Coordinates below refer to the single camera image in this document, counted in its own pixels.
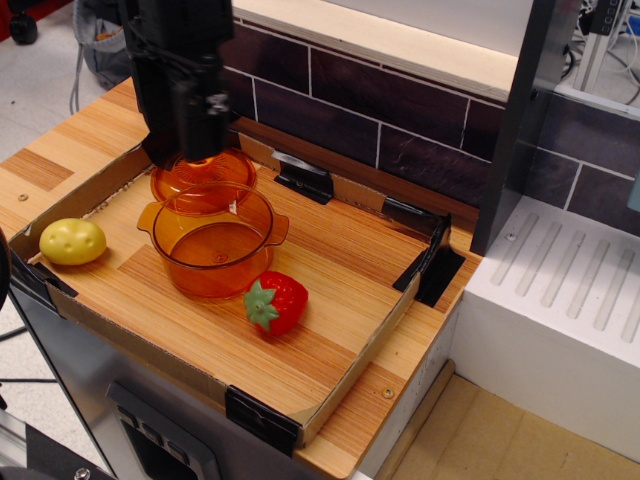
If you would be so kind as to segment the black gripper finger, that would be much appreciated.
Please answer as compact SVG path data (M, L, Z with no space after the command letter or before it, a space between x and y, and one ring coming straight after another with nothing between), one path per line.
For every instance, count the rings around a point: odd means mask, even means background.
M229 113L226 91L207 90L197 82L177 85L177 132L188 162L218 155L226 148Z
M155 166L174 166L181 147L169 95L162 90L144 90L141 113L149 129L142 142L145 152Z

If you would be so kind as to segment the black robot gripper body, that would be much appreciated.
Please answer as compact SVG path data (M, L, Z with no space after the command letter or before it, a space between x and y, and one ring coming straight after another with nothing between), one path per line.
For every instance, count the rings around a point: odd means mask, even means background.
M125 31L134 57L185 81L207 100L226 100L220 46L234 37L230 1L126 1Z

